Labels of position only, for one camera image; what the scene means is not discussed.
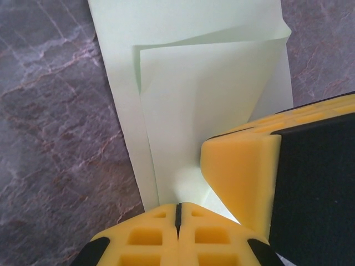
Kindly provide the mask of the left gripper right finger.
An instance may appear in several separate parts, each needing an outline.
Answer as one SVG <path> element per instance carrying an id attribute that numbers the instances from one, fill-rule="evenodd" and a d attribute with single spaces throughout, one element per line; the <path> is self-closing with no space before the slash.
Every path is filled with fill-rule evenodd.
<path id="1" fill-rule="evenodd" d="M 181 204 L 178 265 L 280 265 L 268 240 L 194 203 Z"/>

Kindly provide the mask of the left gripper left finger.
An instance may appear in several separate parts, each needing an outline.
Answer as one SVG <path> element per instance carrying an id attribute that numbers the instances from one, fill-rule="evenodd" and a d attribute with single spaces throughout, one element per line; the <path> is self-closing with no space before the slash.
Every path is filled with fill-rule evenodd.
<path id="1" fill-rule="evenodd" d="M 97 233 L 72 265 L 178 265 L 176 205 L 166 204 Z"/>

